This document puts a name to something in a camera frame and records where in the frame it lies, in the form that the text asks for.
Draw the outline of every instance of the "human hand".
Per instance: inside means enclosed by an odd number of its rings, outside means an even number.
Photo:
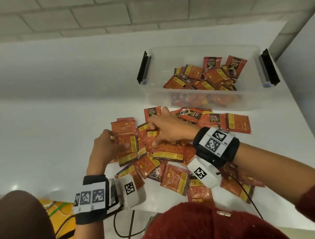
[[[148,121],[150,129],[160,128],[160,134],[152,143],[153,147],[157,147],[162,141],[193,140],[200,130],[199,126],[177,118],[167,107],[163,107],[161,116],[150,117]]]
[[[129,147],[130,144],[118,144],[118,138],[115,132],[104,130],[103,133],[94,140],[86,175],[104,174],[107,164],[114,159],[118,153]]]

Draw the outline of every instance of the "brown pants leg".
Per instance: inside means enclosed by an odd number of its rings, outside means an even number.
[[[42,204],[31,194],[12,191],[0,199],[1,239],[53,239],[54,228]]]

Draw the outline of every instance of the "person's left hand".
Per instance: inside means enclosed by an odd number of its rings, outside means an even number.
[[[129,144],[118,144],[118,138],[115,132],[104,130],[103,133],[94,140],[86,175],[104,174],[107,164],[114,159],[118,153],[123,152],[129,147]]]

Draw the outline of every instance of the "black latch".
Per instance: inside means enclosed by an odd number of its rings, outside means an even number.
[[[146,76],[147,76],[148,70],[149,70],[150,62],[151,62],[151,56],[148,55],[148,54],[146,53],[146,51],[144,51],[143,58],[142,58],[142,62],[141,62],[141,66],[140,66],[139,73],[138,73],[138,77],[137,77],[137,80],[138,80],[138,83],[139,83],[139,84],[140,84],[144,79],[146,79]]]
[[[264,73],[267,73],[266,80],[276,86],[280,82],[280,79],[273,65],[268,49],[264,50],[259,58],[260,62],[262,62],[265,66],[263,70]]]

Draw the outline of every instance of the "red sleeve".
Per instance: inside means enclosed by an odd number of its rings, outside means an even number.
[[[295,208],[308,219],[315,222],[315,186],[302,195]]]

